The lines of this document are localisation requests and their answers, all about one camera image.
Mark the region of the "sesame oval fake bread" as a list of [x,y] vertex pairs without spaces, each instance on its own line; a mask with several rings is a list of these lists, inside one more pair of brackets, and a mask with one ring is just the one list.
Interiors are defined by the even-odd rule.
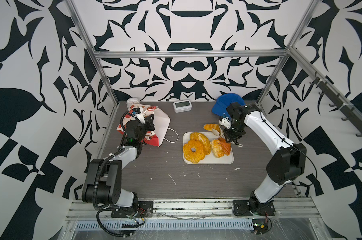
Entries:
[[190,139],[200,141],[203,145],[203,150],[206,155],[209,155],[211,153],[210,140],[204,134],[191,133]]

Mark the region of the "orange fake croissant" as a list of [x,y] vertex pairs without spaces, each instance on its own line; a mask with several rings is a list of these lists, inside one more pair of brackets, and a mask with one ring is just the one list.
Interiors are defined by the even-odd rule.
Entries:
[[227,143],[226,140],[224,138],[219,138],[218,139],[220,141],[220,145],[223,149],[223,152],[226,156],[230,155],[231,153],[231,144]]

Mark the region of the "pale split fake bun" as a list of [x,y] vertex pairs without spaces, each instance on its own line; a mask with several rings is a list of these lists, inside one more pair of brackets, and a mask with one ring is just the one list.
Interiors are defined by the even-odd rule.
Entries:
[[222,145],[220,144],[219,139],[215,139],[210,142],[211,151],[213,152],[213,155],[216,158],[221,158],[224,156],[224,150],[222,148]]

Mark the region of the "metal white-tipped tongs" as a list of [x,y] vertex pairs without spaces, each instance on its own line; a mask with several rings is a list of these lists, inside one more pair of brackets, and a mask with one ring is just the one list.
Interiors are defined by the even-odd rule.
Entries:
[[216,129],[212,129],[211,132],[212,132],[214,135],[216,135],[216,136],[218,136],[218,137],[221,137],[221,138],[225,139],[226,141],[229,141],[229,142],[232,143],[232,144],[235,144],[235,145],[238,146],[239,148],[242,148],[242,147],[243,147],[243,144],[240,144],[240,143],[238,142],[238,140],[231,140],[230,138],[227,138],[225,134],[220,133],[220,132],[217,131]]

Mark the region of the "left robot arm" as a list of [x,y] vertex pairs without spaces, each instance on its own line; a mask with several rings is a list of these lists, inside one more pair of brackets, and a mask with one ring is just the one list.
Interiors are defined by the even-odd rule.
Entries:
[[82,191],[82,201],[92,203],[95,210],[132,208],[138,202],[136,193],[122,188],[122,169],[139,157],[147,132],[155,130],[155,116],[144,122],[127,122],[125,131],[115,153],[104,159],[93,159]]

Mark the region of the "yellow fake bread roll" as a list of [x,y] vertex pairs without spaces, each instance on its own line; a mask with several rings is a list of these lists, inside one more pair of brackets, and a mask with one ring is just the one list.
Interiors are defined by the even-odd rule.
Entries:
[[193,163],[197,164],[205,158],[204,146],[201,141],[189,140],[183,146],[184,158]]

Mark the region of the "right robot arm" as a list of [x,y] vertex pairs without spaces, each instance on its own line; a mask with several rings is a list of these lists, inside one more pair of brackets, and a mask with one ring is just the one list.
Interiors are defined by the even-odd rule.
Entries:
[[249,198],[249,210],[255,214],[271,202],[286,184],[291,184],[304,173],[307,150],[303,144],[295,144],[284,136],[256,104],[240,105],[234,102],[229,104],[226,111],[230,117],[220,119],[226,142],[238,145],[238,140],[246,134],[245,128],[250,128],[272,155],[266,166],[267,176]]

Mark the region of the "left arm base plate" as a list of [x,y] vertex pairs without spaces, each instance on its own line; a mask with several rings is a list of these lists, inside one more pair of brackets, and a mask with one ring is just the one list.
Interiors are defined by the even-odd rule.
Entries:
[[135,218],[146,218],[152,215],[153,207],[153,201],[138,201],[134,202],[131,207],[120,207],[118,210],[113,210],[111,217],[128,218],[131,216]]

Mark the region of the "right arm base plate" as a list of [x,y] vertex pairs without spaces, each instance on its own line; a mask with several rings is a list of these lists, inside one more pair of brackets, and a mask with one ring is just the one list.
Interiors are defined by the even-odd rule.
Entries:
[[250,200],[234,200],[233,214],[237,217],[248,216],[275,216],[274,201],[267,203],[259,203],[254,199]]

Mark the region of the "striped yellow fake croissant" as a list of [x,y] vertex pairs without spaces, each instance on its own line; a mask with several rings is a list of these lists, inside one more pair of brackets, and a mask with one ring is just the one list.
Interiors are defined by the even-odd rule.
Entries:
[[221,128],[219,127],[218,124],[206,124],[206,125],[203,126],[203,128],[204,128],[205,130],[211,131],[211,132],[212,132],[212,130],[215,130],[215,131],[217,131],[219,134],[221,134]]

